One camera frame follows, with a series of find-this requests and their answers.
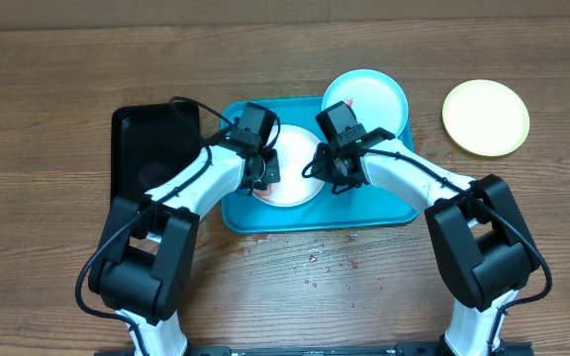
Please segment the white plate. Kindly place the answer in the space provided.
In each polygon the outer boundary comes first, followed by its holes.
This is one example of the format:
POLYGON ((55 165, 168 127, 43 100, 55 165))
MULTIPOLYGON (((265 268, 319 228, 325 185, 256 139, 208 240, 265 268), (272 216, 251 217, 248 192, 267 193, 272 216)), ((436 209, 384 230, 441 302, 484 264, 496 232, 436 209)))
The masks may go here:
POLYGON ((255 190, 253 195, 263 203, 277 208, 291 208, 312 200, 325 182, 304 178, 303 169, 315 155, 321 141, 306 129, 282 125, 274 148, 278 155, 280 180, 266 190, 255 190))

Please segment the light blue rimmed plate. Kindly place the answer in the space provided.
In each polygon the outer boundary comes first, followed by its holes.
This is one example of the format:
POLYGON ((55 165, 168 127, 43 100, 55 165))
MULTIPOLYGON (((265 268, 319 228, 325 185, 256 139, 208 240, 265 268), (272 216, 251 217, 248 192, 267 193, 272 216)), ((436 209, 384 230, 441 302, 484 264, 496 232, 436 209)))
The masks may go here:
POLYGON ((372 69, 356 69, 335 79, 323 98, 322 109, 344 102, 368 132, 384 129, 399 136, 409 120, 409 105, 401 86, 372 69))

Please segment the yellow-green rimmed plate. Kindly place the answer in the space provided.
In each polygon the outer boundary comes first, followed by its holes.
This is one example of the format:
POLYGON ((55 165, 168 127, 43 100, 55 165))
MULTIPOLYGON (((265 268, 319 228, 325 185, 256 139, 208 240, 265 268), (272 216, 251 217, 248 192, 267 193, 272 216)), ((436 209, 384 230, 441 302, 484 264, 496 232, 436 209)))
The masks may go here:
POLYGON ((452 140, 480 156, 512 153, 524 143, 530 129, 522 98, 492 80, 469 80, 454 87, 444 99, 441 116, 452 140))

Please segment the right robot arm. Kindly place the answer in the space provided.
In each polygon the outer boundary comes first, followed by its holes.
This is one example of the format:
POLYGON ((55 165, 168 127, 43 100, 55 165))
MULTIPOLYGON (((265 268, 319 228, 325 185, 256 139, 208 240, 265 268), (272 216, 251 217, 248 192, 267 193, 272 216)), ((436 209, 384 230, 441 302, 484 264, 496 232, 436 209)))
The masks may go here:
POLYGON ((368 131, 338 102, 316 116, 325 142, 304 168, 334 194, 371 185, 422 214, 441 279, 454 298, 451 322, 436 342, 404 342, 398 355, 530 355, 528 342, 500 331, 532 272, 545 269, 508 184, 447 171, 384 129, 368 131))

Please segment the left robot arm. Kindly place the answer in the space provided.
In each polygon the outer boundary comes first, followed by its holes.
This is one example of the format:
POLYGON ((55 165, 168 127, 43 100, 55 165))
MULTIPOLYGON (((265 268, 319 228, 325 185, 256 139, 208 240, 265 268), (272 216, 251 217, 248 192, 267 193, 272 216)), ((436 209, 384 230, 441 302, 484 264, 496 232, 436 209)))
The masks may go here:
POLYGON ((281 122, 246 103, 241 115, 199 142, 194 160, 165 183, 114 199, 96 251, 74 287, 79 308, 124 323, 133 355, 183 355, 177 310, 188 288, 201 219, 227 194, 279 181, 281 122))

